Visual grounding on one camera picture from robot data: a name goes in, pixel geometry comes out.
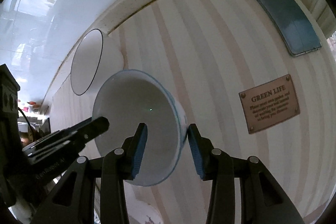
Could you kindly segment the blue dotted bowl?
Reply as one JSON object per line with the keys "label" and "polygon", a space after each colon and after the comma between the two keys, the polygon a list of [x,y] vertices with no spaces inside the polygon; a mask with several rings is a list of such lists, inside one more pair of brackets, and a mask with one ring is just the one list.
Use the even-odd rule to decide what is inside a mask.
{"label": "blue dotted bowl", "polygon": [[136,69],[108,78],[96,96],[92,117],[104,117],[108,131],[95,139],[101,156],[140,136],[129,182],[154,186],[175,170],[186,141],[187,117],[179,101],[153,76]]}

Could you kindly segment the brown leather label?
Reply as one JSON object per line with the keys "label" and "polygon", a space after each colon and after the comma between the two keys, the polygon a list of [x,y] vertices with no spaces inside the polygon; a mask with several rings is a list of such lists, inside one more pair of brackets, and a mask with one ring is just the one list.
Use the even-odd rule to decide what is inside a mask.
{"label": "brown leather label", "polygon": [[239,93],[249,134],[266,130],[300,114],[290,74]]}

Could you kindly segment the blue smartphone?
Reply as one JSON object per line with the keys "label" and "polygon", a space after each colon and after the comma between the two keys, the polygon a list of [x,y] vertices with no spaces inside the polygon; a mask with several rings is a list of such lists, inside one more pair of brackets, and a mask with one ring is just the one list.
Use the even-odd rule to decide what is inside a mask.
{"label": "blue smartphone", "polygon": [[311,22],[295,0],[256,0],[278,29],[293,57],[321,49]]}

